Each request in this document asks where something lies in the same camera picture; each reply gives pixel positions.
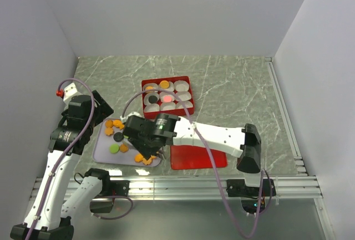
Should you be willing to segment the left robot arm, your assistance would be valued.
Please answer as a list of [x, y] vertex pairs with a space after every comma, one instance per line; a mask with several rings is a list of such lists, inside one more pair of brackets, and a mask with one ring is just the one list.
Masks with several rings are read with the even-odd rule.
[[70, 85], [58, 90], [57, 95], [68, 104], [67, 109], [50, 136], [47, 167], [35, 202], [24, 221], [12, 227], [11, 239], [72, 239], [75, 216], [86, 210], [96, 196], [111, 195], [113, 191], [109, 172], [91, 168], [74, 194], [64, 199], [93, 129], [113, 110], [96, 90], [82, 95]]

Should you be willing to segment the orange round cookie hidden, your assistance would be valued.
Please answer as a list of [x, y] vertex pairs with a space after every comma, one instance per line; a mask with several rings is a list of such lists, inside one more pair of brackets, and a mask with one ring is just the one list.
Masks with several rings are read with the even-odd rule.
[[162, 89], [168, 89], [170, 86], [170, 83], [169, 81], [167, 80], [162, 80], [160, 83], [159, 83], [159, 87], [161, 87]]

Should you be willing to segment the brown round cookie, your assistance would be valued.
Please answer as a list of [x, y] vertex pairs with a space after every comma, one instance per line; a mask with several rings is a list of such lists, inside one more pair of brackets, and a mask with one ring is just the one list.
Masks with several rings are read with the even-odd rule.
[[122, 152], [122, 153], [125, 153], [125, 152], [129, 151], [129, 146], [126, 145], [126, 144], [121, 144], [119, 146], [119, 151]]

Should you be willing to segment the metal tongs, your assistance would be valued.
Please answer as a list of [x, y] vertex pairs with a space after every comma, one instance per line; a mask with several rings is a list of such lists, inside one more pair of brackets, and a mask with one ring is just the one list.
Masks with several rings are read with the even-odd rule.
[[162, 137], [151, 137], [142, 139], [128, 137], [128, 141], [146, 160], [150, 159], [152, 156], [161, 157], [160, 150], [166, 144], [166, 140]]

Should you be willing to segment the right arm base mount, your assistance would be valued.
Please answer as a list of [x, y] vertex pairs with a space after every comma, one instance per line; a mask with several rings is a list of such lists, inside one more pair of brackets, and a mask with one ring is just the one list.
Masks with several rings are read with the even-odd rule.
[[[229, 197], [245, 197], [245, 198], [257, 198], [259, 186], [248, 187], [245, 185], [245, 181], [242, 179], [228, 179], [226, 180], [226, 192]], [[263, 179], [262, 196], [276, 196], [276, 189], [273, 179], [269, 182], [267, 179]]]

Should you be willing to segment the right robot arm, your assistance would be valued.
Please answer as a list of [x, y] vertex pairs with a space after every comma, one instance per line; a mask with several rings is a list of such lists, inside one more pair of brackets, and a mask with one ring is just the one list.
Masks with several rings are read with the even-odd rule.
[[157, 155], [164, 146], [209, 147], [237, 158], [237, 169], [244, 175], [244, 188], [249, 195], [263, 190], [261, 137], [253, 124], [220, 127], [171, 114], [148, 120], [136, 112], [122, 116], [121, 120], [123, 135], [145, 159]]

